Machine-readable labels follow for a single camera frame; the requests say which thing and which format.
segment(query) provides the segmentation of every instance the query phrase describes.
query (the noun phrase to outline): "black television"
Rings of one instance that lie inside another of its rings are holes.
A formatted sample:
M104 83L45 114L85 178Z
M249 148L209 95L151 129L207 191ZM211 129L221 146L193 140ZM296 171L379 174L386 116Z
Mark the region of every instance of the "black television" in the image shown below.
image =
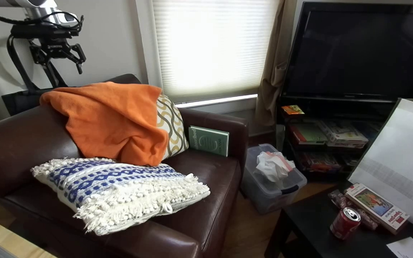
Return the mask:
M413 5L304 2L282 95L413 97Z

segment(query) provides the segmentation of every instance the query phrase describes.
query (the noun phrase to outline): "blue and white pillow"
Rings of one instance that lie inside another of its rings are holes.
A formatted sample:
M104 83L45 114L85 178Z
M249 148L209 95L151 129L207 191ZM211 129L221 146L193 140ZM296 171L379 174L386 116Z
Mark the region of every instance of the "blue and white pillow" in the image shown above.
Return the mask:
M53 159L31 169L61 202L84 220L87 232L105 235L171 214L210 194L198 178L169 165L141 167L107 158Z

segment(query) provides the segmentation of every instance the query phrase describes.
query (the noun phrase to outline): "orange blanket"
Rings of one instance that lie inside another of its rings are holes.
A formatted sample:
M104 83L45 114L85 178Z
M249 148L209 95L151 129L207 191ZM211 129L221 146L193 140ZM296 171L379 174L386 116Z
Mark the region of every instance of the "orange blanket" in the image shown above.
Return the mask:
M44 93L41 105L51 104L69 117L66 129L85 157L157 166L168 144L167 132L156 126L161 91L150 85L95 83Z

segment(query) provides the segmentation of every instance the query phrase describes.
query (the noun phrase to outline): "patterned throw pillow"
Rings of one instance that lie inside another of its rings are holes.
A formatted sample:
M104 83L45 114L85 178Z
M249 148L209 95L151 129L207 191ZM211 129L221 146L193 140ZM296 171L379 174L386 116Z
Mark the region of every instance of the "patterned throw pillow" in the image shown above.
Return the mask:
M107 158L65 158L31 171L76 212L74 217L84 220L87 232L97 235L177 212L210 194L197 177L165 164L140 167Z
M157 100L157 127L168 133L169 141L163 159L182 153L189 148L189 141L184 134L181 113L175 104L165 95Z

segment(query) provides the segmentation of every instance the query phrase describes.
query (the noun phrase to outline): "black coffee table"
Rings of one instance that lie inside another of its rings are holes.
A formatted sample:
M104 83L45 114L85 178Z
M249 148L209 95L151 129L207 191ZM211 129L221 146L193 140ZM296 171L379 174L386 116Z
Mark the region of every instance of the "black coffee table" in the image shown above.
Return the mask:
M335 189L343 191L346 187L347 184L343 183L282 209L265 257L277 258L281 252L285 258L396 258L386 245L407 237L413 238L411 223L397 235L380 226L375 231L360 226L347 240L339 240L331 233L329 226L339 209L327 195ZM291 231L297 239L285 243Z

